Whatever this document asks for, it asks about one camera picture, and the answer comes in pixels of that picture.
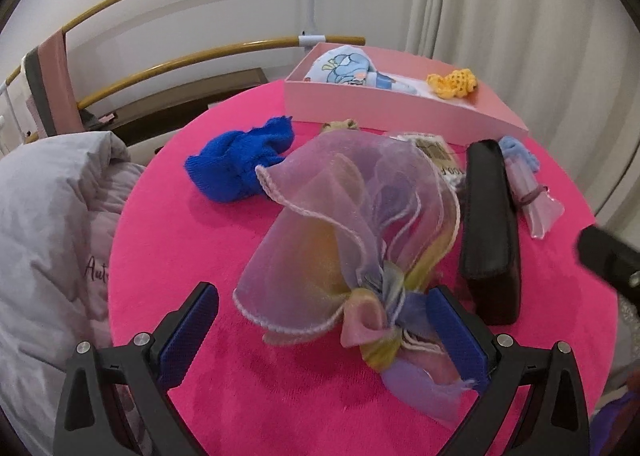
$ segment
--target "pink table surface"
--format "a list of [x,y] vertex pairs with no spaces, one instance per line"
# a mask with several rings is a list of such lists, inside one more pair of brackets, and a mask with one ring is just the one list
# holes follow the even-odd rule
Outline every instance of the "pink table surface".
[[[220,313],[180,388],[178,412],[209,455],[351,456],[437,454],[451,431],[402,404],[383,387],[359,350],[343,349],[339,328],[310,344],[267,346],[259,328],[233,305],[244,266],[280,212],[252,197],[231,204],[207,200],[183,168],[188,155],[231,129],[249,130],[284,113],[282,82],[256,87],[209,109],[182,129],[150,163],[124,208],[110,262],[109,305],[116,345],[153,331],[201,280],[220,292]],[[293,149],[318,124],[295,123]],[[609,372],[616,335],[614,293],[577,265],[578,231],[594,219],[568,176],[533,140],[541,183],[566,211],[543,241],[520,222],[522,310],[507,332],[522,345],[549,348],[558,340],[575,352],[593,410]],[[452,281],[460,245],[441,263]],[[524,389],[489,454],[508,440]],[[475,394],[464,397],[461,415]]]

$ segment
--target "beige curtain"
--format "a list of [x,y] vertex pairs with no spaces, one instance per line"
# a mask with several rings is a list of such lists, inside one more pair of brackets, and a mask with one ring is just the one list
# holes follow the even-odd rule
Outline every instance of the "beige curtain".
[[640,207],[640,159],[629,168],[640,136],[640,34],[619,0],[413,0],[406,50],[476,72],[598,219],[631,237]]

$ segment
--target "white wall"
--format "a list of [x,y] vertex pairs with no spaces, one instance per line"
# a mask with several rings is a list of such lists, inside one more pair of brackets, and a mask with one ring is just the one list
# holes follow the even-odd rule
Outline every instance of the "white wall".
[[[20,58],[101,0],[21,0],[0,33],[0,78]],[[367,43],[404,48],[411,0],[316,0],[324,34],[363,35]],[[297,35],[305,0],[124,0],[71,30],[67,48],[76,99],[171,58],[234,42]],[[274,50],[220,58],[132,86],[90,109],[101,115],[158,90],[242,68],[286,74],[302,51]]]

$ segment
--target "metal bolt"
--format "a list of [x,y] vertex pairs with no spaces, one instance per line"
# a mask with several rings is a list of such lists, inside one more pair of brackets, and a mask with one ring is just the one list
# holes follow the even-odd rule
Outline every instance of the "metal bolt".
[[151,336],[149,333],[138,333],[135,337],[133,337],[133,343],[136,346],[145,346],[151,340]]
[[631,286],[631,288],[635,288],[640,284],[640,271],[636,271],[635,273],[631,274],[631,277],[629,277],[629,286]]
[[558,343],[558,349],[562,351],[562,353],[571,353],[571,346],[564,341]]
[[513,346],[513,339],[506,333],[501,333],[498,335],[498,344],[504,348],[510,348]]
[[82,341],[76,346],[76,351],[81,355],[84,355],[87,351],[91,349],[91,344],[87,341]]

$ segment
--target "blue gripper pad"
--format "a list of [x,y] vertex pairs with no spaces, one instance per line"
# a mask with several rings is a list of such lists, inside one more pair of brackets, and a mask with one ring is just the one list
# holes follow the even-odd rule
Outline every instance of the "blue gripper pad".
[[439,288],[427,294],[427,317],[436,330],[462,380],[473,380],[483,393],[489,386],[489,358],[460,315]]
[[218,291],[208,285],[158,357],[158,384],[162,389],[176,388],[182,383],[217,314]]

